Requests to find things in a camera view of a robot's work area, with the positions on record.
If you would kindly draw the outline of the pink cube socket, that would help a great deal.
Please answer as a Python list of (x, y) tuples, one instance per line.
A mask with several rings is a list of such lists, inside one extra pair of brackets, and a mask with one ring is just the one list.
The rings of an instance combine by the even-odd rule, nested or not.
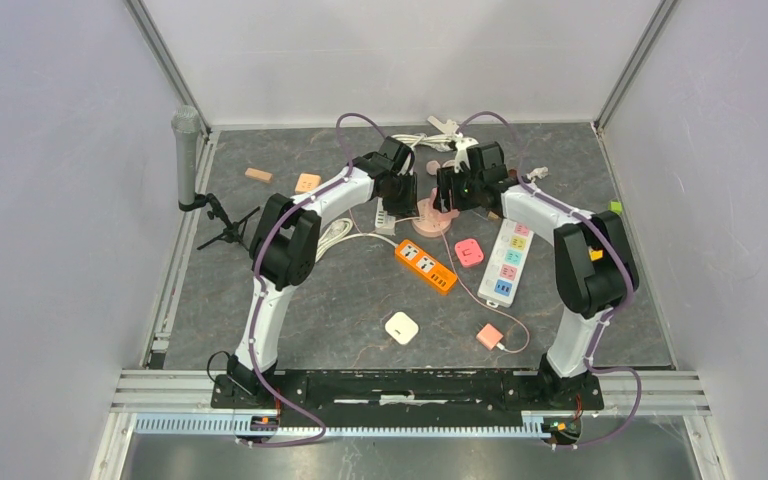
[(434, 187), (429, 197), (431, 214), (441, 220), (454, 220), (460, 215), (460, 211), (450, 205), (446, 192), (439, 193)]

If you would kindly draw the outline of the beige cube socket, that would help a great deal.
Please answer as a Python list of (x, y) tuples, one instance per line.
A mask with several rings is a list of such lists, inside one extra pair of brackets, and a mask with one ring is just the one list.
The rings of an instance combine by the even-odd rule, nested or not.
[(311, 173), (302, 173), (299, 175), (294, 192), (296, 194), (308, 193), (318, 188), (322, 183), (322, 179), (319, 175)]

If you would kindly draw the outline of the orange power strip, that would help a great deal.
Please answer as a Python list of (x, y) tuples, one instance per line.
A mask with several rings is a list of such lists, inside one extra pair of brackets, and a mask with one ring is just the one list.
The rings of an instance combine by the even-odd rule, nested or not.
[(456, 274), (409, 239), (394, 248), (397, 261), (440, 295), (446, 296), (457, 282)]

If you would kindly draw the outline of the pink charger plug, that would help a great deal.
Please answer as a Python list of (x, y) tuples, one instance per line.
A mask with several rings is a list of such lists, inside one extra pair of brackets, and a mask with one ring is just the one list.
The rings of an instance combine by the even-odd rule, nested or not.
[(485, 324), (476, 334), (476, 340), (488, 350), (498, 347), (504, 335), (492, 324)]

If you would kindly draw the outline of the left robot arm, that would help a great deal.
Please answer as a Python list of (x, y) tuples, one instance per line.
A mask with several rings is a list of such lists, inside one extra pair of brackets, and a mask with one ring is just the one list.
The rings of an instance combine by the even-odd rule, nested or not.
[(357, 157), (314, 190), (272, 195), (250, 244), (253, 298), (242, 340), (227, 363), (238, 397), (250, 407), (274, 394), (269, 376), (293, 294), (311, 274), (322, 226), (348, 210), (380, 198), (394, 217), (417, 214), (417, 179), (411, 148), (387, 137), (378, 150)]

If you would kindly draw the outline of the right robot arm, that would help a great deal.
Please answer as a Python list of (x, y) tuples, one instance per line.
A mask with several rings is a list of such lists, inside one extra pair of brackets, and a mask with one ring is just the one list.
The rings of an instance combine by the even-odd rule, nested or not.
[(613, 317), (632, 301), (639, 275), (623, 220), (568, 205), (527, 177), (514, 178), (496, 143), (466, 148), (464, 161), (436, 172), (436, 209), (482, 207), (527, 227), (554, 249), (555, 284), (564, 304), (553, 344), (539, 367), (537, 392), (562, 408), (594, 373), (593, 357)]

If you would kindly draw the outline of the pink adapter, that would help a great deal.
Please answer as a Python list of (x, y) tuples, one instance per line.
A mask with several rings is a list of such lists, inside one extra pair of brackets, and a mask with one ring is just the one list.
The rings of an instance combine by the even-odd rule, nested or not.
[(455, 243), (454, 251), (460, 265), (472, 268), (480, 265), (484, 259), (484, 251), (475, 238), (466, 238)]

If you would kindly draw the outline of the white square adapter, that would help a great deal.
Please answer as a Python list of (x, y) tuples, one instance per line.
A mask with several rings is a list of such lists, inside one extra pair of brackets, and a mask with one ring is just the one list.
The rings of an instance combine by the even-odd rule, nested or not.
[(419, 325), (406, 313), (394, 313), (384, 324), (385, 332), (399, 345), (408, 345), (419, 333)]

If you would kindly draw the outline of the long white power strip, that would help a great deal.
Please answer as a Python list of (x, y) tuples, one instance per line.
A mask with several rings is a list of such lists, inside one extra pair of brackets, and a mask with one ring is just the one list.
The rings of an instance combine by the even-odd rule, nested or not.
[(533, 240), (534, 233), (526, 226), (502, 221), (477, 293), (489, 307), (513, 304)]

